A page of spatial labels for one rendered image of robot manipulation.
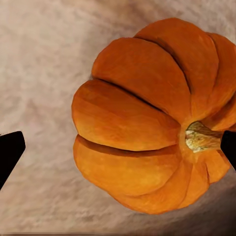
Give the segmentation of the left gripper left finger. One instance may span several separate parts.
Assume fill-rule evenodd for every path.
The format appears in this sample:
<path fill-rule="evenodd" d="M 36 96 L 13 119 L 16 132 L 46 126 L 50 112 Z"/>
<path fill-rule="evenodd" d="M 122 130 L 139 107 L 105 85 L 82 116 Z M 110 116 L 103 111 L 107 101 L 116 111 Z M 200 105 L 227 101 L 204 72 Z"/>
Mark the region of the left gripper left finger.
<path fill-rule="evenodd" d="M 21 131 L 0 136 L 0 190 L 26 149 Z"/>

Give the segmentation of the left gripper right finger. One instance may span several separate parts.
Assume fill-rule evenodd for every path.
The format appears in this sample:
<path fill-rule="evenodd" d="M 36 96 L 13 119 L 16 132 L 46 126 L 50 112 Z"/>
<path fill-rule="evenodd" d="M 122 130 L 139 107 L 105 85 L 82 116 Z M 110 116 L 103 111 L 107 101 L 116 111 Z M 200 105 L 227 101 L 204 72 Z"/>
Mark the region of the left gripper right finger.
<path fill-rule="evenodd" d="M 236 169 L 236 133 L 226 130 L 223 134 L 220 147 L 231 165 Z"/>

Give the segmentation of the pumpkin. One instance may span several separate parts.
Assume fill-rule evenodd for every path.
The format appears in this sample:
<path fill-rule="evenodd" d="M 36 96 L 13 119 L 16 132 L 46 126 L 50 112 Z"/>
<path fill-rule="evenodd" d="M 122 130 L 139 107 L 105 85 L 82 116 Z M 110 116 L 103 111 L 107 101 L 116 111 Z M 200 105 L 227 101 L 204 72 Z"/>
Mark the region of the pumpkin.
<path fill-rule="evenodd" d="M 236 44 L 169 18 L 112 41 L 71 104 L 73 152 L 85 179 L 131 210 L 194 204 L 231 163 Z"/>

